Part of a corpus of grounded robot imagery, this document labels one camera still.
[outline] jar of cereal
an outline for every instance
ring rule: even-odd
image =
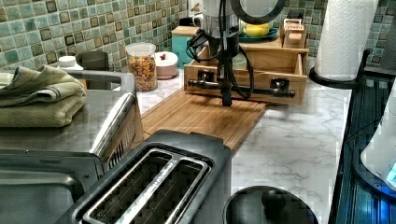
[[[125,47],[129,72],[134,74],[138,91],[157,89],[157,70],[153,57],[155,49],[155,45],[150,43],[136,43]]]

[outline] mosaic tile backsplash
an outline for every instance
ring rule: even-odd
[[[310,56],[318,43],[328,0],[287,0],[275,28],[291,9],[304,12]],[[396,0],[379,0],[366,48],[379,66]],[[0,0],[0,67],[56,65],[59,57],[91,50],[109,54],[110,67],[126,69],[124,47],[150,42],[171,49],[171,31],[188,15],[187,0]]]

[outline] wooden cutting board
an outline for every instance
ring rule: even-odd
[[[179,90],[142,115],[145,138],[160,129],[222,138],[233,154],[262,117],[266,104],[188,94]]]

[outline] wooden drawer organizer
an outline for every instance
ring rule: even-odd
[[[280,38],[264,42],[241,44],[247,53],[254,69],[254,87],[270,88],[272,78],[286,78],[290,81],[289,90],[295,91],[293,98],[280,98],[271,95],[252,94],[249,101],[300,105],[303,101],[306,75],[304,73],[308,49],[285,49],[281,47]],[[208,58],[209,52],[204,48],[200,58]],[[192,61],[184,66],[184,90],[188,93],[221,96],[219,90],[207,90],[190,87],[190,79],[197,80],[199,71],[211,71],[217,75],[217,60],[196,62]],[[249,86],[248,70],[234,69],[233,73],[240,86]],[[241,99],[237,92],[233,91],[233,98]]]

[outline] white marble countertop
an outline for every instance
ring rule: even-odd
[[[141,113],[182,87],[183,73],[137,94]],[[350,91],[307,82],[301,105],[270,105],[233,157],[232,194],[272,186],[301,198],[327,223]]]

